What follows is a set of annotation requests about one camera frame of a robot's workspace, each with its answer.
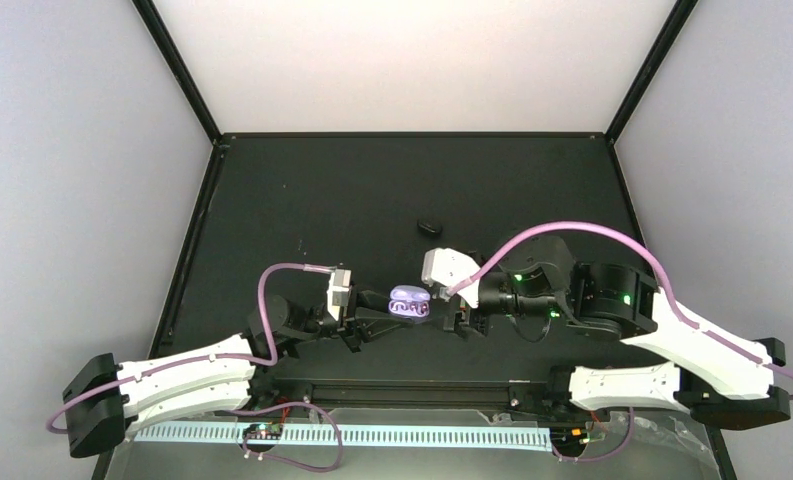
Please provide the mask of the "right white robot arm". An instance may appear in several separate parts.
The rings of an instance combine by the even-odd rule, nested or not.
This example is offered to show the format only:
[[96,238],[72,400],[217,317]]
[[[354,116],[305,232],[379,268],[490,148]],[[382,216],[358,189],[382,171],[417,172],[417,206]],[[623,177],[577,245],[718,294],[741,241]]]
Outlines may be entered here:
[[448,304],[445,331],[487,335],[494,315],[513,327],[540,323],[659,357],[643,367],[554,366],[546,381],[514,398],[517,409],[556,424],[586,413],[632,408],[672,410],[707,426],[742,431],[790,418],[788,393],[774,381],[785,363],[775,338],[745,340],[678,304],[644,272],[574,258],[563,239],[528,239],[496,264],[452,249],[427,253],[423,279]]

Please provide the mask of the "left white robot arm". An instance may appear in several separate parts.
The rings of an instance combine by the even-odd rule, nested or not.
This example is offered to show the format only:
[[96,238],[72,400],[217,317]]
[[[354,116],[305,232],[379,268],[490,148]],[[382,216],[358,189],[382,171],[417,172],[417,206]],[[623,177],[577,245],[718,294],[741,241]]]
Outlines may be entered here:
[[304,308],[279,295],[264,298],[271,332],[245,330],[216,343],[171,356],[118,362],[113,354],[92,357],[62,393],[64,410],[52,433],[64,434],[69,454],[87,458],[111,451],[139,432],[169,420],[238,411],[261,396],[255,377],[296,356],[301,343],[339,339],[353,352],[386,327],[423,318],[429,296],[397,286],[387,294],[357,286],[331,286],[320,306]]

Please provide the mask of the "black earbud charging case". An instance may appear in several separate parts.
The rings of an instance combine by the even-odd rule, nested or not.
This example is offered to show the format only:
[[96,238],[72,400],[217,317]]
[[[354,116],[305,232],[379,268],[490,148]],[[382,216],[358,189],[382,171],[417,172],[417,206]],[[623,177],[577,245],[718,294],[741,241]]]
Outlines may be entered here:
[[443,224],[433,218],[419,218],[416,221],[417,230],[428,238],[439,238],[443,233]]

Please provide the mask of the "lavender earbud charging case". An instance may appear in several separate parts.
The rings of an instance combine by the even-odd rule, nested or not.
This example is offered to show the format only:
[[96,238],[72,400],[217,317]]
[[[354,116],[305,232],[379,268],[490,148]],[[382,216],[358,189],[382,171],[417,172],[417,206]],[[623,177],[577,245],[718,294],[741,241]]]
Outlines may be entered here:
[[388,312],[394,316],[421,323],[429,318],[431,294],[424,288],[397,285],[389,294]]

